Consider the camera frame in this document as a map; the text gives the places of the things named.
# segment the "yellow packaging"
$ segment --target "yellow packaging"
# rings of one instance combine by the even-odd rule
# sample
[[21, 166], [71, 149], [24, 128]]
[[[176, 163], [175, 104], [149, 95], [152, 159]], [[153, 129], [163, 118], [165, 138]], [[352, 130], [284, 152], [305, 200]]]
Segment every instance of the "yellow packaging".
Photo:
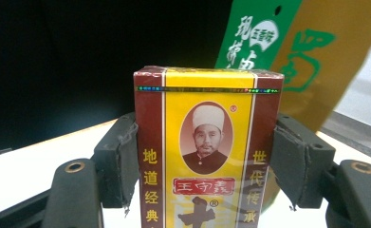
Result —
[[283, 80], [263, 70], [135, 73], [142, 227], [257, 227]]

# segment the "table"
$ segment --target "table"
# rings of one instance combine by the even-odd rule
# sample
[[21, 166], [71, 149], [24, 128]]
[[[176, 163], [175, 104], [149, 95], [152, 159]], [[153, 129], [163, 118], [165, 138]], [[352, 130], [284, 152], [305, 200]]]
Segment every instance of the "table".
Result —
[[[0, 155], [0, 211], [46, 191], [52, 184], [54, 172], [64, 162], [90, 158], [93, 149], [116, 120], [40, 142]], [[335, 162], [353, 159], [371, 163], [361, 152], [318, 132], [318, 136], [336, 148]], [[325, 225], [324, 200], [320, 209], [291, 211], [290, 201], [280, 191], [271, 207], [260, 217], [259, 228], [318, 227]], [[105, 227], [140, 227], [139, 187], [132, 199], [127, 217], [123, 209], [103, 209]]]

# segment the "black background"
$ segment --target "black background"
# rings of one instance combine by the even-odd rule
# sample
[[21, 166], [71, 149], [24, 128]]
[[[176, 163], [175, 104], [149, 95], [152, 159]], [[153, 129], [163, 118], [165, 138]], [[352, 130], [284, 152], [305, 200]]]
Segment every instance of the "black background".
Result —
[[0, 0], [0, 150], [134, 111], [133, 72], [214, 67], [231, 0]]

